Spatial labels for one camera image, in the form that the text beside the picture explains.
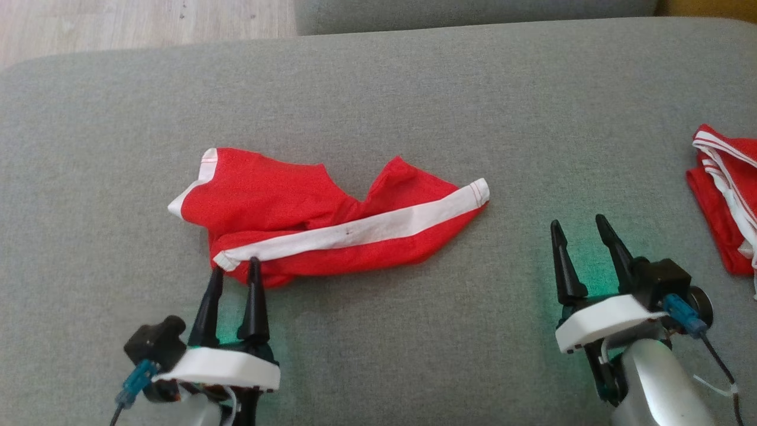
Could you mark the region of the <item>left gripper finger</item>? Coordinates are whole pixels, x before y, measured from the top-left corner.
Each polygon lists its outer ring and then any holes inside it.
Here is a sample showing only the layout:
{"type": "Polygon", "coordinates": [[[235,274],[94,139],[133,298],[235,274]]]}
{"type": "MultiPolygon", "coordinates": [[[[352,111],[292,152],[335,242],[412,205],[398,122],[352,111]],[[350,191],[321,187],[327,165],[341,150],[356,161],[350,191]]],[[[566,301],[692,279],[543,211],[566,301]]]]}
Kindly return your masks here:
{"type": "Polygon", "coordinates": [[[205,294],[198,308],[198,312],[187,339],[192,347],[205,346],[217,348],[219,339],[216,336],[218,325],[219,302],[224,292],[224,270],[214,267],[205,294]]]}
{"type": "Polygon", "coordinates": [[[255,256],[249,259],[246,283],[248,284],[248,299],[236,337],[239,339],[239,345],[249,350],[254,346],[268,345],[270,340],[267,298],[263,286],[261,261],[255,256]]]}

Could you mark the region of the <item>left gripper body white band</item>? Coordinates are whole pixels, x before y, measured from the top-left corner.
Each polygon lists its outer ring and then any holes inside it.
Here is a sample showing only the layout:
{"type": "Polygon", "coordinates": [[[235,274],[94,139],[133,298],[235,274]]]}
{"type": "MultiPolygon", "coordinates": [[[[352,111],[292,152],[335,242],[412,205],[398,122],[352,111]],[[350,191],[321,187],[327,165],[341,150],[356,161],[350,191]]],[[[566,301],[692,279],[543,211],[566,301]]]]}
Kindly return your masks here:
{"type": "Polygon", "coordinates": [[[280,381],[275,362],[198,347],[153,379],[153,402],[178,405],[170,425],[255,425],[260,397],[279,390],[280,381]]]}

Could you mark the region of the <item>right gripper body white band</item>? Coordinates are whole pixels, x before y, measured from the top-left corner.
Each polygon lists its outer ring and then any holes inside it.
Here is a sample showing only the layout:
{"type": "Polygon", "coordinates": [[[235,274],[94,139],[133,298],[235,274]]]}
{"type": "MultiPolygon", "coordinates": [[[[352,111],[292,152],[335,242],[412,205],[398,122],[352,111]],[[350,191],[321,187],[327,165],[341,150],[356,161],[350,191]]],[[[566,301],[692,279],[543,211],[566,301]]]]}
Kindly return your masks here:
{"type": "Polygon", "coordinates": [[[627,394],[623,374],[609,356],[613,347],[625,348],[636,340],[662,335],[660,318],[666,312],[651,312],[634,296],[619,295],[570,313],[556,329],[561,353],[583,351],[594,378],[597,394],[617,406],[627,394]]]}

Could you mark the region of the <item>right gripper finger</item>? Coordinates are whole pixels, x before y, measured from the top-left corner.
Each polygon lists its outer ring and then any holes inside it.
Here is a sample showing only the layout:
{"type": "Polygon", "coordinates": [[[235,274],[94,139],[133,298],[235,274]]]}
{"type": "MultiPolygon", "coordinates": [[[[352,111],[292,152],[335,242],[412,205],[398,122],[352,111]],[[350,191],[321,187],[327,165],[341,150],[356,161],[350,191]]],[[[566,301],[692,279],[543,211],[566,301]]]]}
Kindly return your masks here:
{"type": "Polygon", "coordinates": [[[580,281],[571,261],[566,236],[558,220],[551,223],[551,241],[558,302],[561,305],[575,305],[588,297],[588,289],[580,281]]]}
{"type": "Polygon", "coordinates": [[[616,272],[617,277],[617,291],[619,293],[633,293],[636,290],[636,282],[635,275],[632,273],[634,259],[632,254],[604,215],[596,215],[595,221],[600,239],[608,248],[613,260],[614,272],[616,272]]]}

